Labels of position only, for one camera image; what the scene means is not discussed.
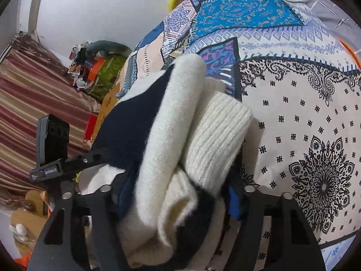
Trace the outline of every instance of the paisley pattern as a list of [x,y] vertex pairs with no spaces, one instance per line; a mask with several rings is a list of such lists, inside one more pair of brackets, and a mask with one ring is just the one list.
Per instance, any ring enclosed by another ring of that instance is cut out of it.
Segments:
[[246,89],[248,86],[256,87],[255,79],[264,79],[264,71],[269,71],[275,75],[275,79],[280,81],[290,72],[305,75],[313,89],[315,89],[319,98],[323,99],[327,106],[332,101],[335,93],[335,83],[345,82],[352,91],[354,87],[361,88],[360,73],[348,74],[338,69],[321,66],[314,63],[302,63],[290,60],[280,59],[250,59],[240,63],[242,94],[248,95]]
[[289,165],[294,197],[315,232],[328,233],[334,217],[349,205],[354,168],[344,154],[342,138],[325,144],[316,136],[304,160]]
[[192,19],[196,16],[190,0],[183,1],[163,21],[164,42],[162,46],[163,58],[175,49],[179,39],[184,37],[191,27]]
[[292,25],[303,23],[282,0],[208,0],[194,19],[190,43],[222,28]]
[[[129,60],[122,89],[137,75],[142,79],[140,62],[148,74],[182,54],[199,54],[207,75],[223,80],[254,116],[233,169],[263,193],[294,194],[321,248],[361,226],[361,73],[338,40],[342,27],[352,28],[353,38],[361,29],[328,5],[185,0],[139,44],[144,48],[135,51],[137,61]],[[331,9],[338,24],[317,17],[319,8],[322,15]],[[350,46],[361,49],[357,42]],[[146,48],[152,51],[144,56]],[[267,258],[270,225],[264,227],[255,271]],[[227,222],[226,228],[207,270],[222,271],[227,262],[239,224]]]
[[199,52],[199,55],[207,64],[207,76],[220,79],[226,85],[229,94],[235,92],[235,63],[239,60],[237,40],[230,39],[219,45],[214,45]]

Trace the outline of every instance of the blue cloth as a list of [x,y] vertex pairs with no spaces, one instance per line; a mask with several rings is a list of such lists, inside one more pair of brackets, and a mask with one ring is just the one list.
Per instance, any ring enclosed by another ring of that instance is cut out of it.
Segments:
[[129,58],[127,70],[125,72],[124,83],[120,92],[116,94],[117,98],[123,98],[127,94],[133,83],[138,78],[137,72],[137,54],[134,54]]
[[228,208],[228,214],[231,215],[231,217],[238,221],[241,218],[242,212],[241,208],[239,206],[239,198],[237,194],[234,192],[233,188],[229,187],[229,208]]
[[282,0],[207,0],[194,19],[190,44],[222,28],[302,25],[300,17]]
[[164,25],[163,22],[161,22],[139,42],[139,44],[135,47],[134,51],[137,51],[145,45],[150,44],[163,32],[163,30]]
[[326,266],[326,271],[331,271],[333,267],[340,261],[342,256],[346,253],[348,248],[350,247],[353,239],[356,235],[337,243],[333,246],[329,246],[323,250],[321,250],[322,257],[324,258],[324,264]]

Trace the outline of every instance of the striped curtain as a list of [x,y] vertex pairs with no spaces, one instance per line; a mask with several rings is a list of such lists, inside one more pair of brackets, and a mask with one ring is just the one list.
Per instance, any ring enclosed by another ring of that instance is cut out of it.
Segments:
[[35,168],[37,120],[54,114],[70,124],[69,156],[83,153],[84,131],[100,105],[77,92],[61,62],[29,34],[19,34],[0,64],[0,187],[24,196]]

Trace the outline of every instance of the white sweater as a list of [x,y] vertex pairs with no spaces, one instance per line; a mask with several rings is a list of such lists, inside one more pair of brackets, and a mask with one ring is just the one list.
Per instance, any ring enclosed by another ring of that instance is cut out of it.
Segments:
[[[221,81],[205,77],[206,65],[198,55],[181,56],[174,64],[148,137],[134,201],[118,235],[131,267],[168,261],[176,250],[178,226],[197,207],[191,179],[216,199],[208,234],[187,267],[201,271],[221,235],[225,209],[220,189],[252,115],[224,93]],[[132,97],[147,89],[139,86],[139,91],[134,86]],[[107,166],[96,174],[82,173],[79,188],[82,194],[93,192],[121,172]]]

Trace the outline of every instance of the white wall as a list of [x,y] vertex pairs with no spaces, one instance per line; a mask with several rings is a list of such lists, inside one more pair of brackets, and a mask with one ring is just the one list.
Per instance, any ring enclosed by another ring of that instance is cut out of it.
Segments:
[[11,0],[0,16],[0,54],[16,34],[19,0]]
[[134,49],[167,16],[168,0],[41,0],[41,42],[68,64],[75,44],[109,40]]

